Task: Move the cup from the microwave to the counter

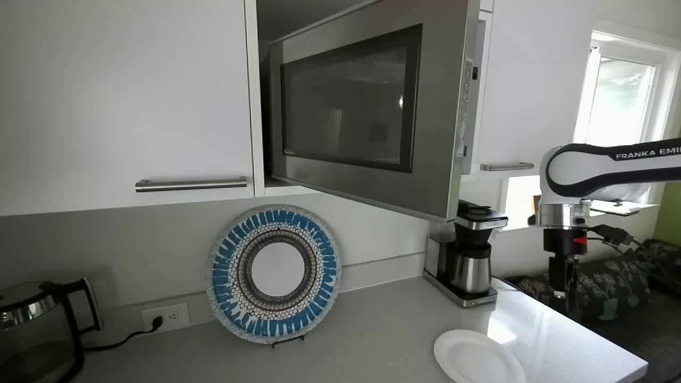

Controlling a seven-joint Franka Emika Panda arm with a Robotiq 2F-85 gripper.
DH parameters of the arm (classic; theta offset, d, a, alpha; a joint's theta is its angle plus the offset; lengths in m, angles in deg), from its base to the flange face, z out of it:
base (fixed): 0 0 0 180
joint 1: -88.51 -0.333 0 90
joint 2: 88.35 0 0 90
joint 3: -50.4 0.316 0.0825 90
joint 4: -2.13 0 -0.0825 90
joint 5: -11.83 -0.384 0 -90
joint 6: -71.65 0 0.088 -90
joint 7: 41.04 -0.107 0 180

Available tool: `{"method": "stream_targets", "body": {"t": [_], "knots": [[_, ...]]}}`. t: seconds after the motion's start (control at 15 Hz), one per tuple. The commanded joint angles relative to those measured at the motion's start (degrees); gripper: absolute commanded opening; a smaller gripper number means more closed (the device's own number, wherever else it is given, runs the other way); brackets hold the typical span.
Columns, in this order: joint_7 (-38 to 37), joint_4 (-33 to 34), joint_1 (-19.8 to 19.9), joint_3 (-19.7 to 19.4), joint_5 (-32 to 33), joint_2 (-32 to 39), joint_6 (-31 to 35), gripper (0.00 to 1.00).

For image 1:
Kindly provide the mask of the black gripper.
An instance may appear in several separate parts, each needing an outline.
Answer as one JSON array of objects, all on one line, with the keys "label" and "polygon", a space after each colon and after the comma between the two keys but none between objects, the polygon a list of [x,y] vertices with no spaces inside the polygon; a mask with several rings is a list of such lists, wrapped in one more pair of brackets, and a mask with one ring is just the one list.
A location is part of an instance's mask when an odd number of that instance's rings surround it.
[{"label": "black gripper", "polygon": [[577,287],[579,254],[586,250],[586,225],[583,205],[542,203],[540,205],[542,249],[549,258],[549,285],[553,302],[569,305]]}]

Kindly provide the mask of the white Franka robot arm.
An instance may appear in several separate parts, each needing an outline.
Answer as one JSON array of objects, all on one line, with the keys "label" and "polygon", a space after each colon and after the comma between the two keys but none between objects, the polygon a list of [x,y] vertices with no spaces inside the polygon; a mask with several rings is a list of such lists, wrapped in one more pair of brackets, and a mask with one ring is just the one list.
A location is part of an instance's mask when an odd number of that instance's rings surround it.
[{"label": "white Franka robot arm", "polygon": [[590,199],[624,199],[630,184],[681,178],[681,140],[598,147],[553,147],[540,162],[535,225],[549,258],[551,304],[574,305],[579,261],[586,250],[585,210]]}]

